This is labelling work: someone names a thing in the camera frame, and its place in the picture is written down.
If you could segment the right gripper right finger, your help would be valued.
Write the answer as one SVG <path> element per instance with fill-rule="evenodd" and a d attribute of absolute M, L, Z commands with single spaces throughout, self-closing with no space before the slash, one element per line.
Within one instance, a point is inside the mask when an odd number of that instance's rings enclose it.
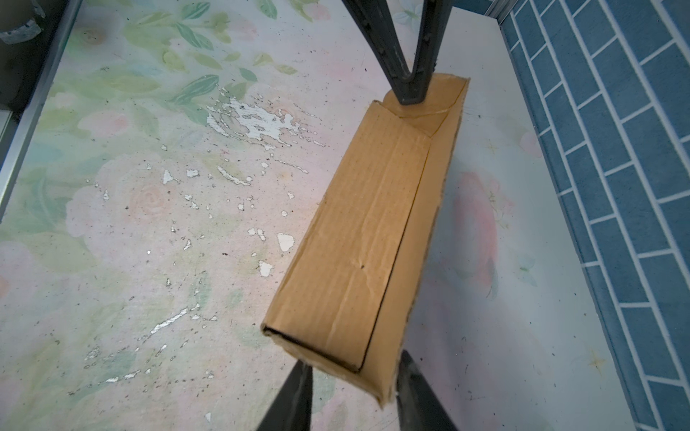
<path fill-rule="evenodd" d="M 458 431 L 407 350 L 398 366 L 396 405 L 402 431 Z"/>

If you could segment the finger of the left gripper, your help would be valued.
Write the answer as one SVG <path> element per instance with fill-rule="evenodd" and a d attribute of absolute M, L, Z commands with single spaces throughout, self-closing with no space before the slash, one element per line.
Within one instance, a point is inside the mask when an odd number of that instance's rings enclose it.
<path fill-rule="evenodd" d="M 384 0 L 343 0 L 353 21 L 372 49 L 388 83 L 402 105 L 415 103 L 410 80 L 413 74 L 405 61 L 388 3 Z"/>
<path fill-rule="evenodd" d="M 453 2 L 449 0 L 426 0 L 423 3 L 411 79 L 413 102 L 423 102 L 426 97 L 452 7 Z"/>

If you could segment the brown cardboard paper box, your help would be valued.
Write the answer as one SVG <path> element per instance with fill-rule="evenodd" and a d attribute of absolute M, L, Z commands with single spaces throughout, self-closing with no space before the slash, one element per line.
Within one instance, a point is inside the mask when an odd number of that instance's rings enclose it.
<path fill-rule="evenodd" d="M 262 322 L 294 358 L 391 402 L 456 146 L 466 78 L 370 104 Z"/>

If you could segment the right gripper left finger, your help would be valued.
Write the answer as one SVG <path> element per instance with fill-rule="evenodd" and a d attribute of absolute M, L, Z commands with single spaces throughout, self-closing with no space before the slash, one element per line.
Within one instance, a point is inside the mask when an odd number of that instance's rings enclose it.
<path fill-rule="evenodd" d="M 313 400 L 313 368 L 298 360 L 257 431 L 309 431 Z"/>

